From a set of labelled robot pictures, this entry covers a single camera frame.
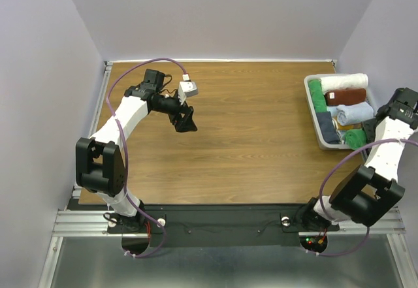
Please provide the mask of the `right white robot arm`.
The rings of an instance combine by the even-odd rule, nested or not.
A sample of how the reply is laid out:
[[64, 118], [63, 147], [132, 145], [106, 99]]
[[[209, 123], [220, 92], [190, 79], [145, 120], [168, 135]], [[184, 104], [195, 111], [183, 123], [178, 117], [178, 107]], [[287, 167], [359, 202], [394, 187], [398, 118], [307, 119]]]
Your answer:
[[389, 102], [367, 121], [374, 127], [374, 141], [366, 162], [344, 178], [329, 196], [312, 198], [300, 212], [307, 229], [326, 229], [331, 224], [352, 220], [371, 227], [403, 196], [398, 184], [398, 164], [406, 143], [416, 145], [411, 135], [417, 130], [417, 92], [395, 90]]

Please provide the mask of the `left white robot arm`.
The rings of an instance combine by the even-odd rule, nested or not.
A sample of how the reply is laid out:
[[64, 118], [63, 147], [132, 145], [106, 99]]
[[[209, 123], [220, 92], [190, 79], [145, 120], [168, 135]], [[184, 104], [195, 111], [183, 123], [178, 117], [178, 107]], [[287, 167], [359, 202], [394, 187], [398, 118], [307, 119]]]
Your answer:
[[187, 98], [197, 95], [196, 83], [184, 73], [173, 95], [164, 92], [166, 74], [148, 69], [140, 84], [129, 87], [115, 113], [88, 138], [76, 143], [76, 183], [90, 193], [99, 195], [113, 214], [105, 215], [109, 227], [120, 226], [140, 231], [148, 222], [143, 202], [127, 188], [127, 160], [122, 156], [125, 141], [135, 127], [150, 113], [169, 117], [178, 133], [195, 132], [194, 109]]

